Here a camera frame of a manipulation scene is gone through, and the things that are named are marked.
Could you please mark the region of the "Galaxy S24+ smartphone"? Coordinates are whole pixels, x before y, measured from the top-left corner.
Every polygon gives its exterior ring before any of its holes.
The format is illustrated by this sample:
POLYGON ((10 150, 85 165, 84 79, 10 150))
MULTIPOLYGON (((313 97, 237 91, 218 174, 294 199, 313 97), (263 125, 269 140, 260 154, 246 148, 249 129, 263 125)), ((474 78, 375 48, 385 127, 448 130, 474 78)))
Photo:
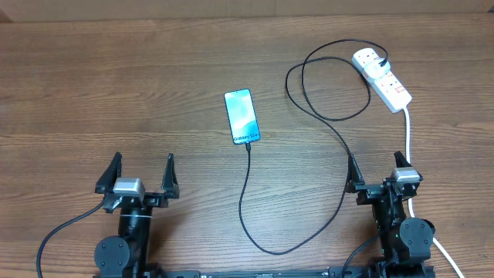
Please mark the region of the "Galaxy S24+ smartphone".
POLYGON ((233 144, 247 144, 261 139, 259 123, 249 89, 224 94, 233 144))

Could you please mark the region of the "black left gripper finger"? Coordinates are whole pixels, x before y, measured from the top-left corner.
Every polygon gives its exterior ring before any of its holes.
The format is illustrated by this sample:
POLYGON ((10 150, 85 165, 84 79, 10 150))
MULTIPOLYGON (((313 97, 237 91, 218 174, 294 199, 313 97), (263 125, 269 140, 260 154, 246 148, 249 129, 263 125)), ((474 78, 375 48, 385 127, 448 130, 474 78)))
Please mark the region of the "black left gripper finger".
POLYGON ((179 199, 180 189, 174 167, 174 155, 170 153, 167 157, 167 165, 162 178, 161 188, 165 198, 179 199))
POLYGON ((121 171, 122 154, 120 152, 116 152, 109 166, 96 182, 95 192, 97 194, 111 193, 116 180, 121 177, 121 171))

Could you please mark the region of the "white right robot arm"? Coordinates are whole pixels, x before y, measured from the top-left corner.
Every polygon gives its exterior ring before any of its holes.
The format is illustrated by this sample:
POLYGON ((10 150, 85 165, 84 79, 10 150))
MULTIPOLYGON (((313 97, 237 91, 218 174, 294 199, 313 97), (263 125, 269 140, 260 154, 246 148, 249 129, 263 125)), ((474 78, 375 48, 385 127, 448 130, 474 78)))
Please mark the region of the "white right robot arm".
POLYGON ((352 154, 348 156, 346 192, 356 193, 358 205, 371 205, 377 235, 355 249, 341 270, 342 277, 410 277, 432 278, 435 271, 426 266, 431 258, 435 226, 427 219, 406 216, 404 201, 417 195, 422 175, 394 153, 396 167, 380 184, 367 185, 352 154), (382 257, 371 259, 367 266, 349 270, 351 260, 374 241, 381 243, 382 257))

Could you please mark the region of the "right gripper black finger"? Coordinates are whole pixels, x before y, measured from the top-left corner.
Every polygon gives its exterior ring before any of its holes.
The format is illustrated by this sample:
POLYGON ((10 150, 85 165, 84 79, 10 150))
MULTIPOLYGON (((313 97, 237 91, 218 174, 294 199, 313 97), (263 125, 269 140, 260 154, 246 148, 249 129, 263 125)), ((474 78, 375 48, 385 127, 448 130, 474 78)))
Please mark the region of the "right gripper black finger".
POLYGON ((365 186, 364 177, 360 172, 357 161, 353 154, 348 155, 348 172, 345 185, 347 193, 356 193, 365 186))
POLYGON ((397 168, 409 168, 411 167, 410 162, 402 154, 401 151, 396 151, 394 153, 395 164, 397 168))

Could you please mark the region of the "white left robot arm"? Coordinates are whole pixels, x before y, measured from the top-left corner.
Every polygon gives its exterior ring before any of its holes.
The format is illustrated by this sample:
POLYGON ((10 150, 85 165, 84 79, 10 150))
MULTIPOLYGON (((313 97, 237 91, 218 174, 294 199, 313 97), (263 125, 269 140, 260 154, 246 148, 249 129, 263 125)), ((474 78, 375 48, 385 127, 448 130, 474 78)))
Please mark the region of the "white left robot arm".
POLYGON ((154 208, 167 208, 170 199, 178 199, 180 190, 174 170, 174 155, 167 164, 160 192, 147 192, 139 178, 121 176, 122 155, 117 152, 96 182, 95 192, 103 194, 106 213, 120 210, 118 232, 96 245, 94 261, 100 277, 165 277, 157 263, 149 263, 148 249, 154 208))

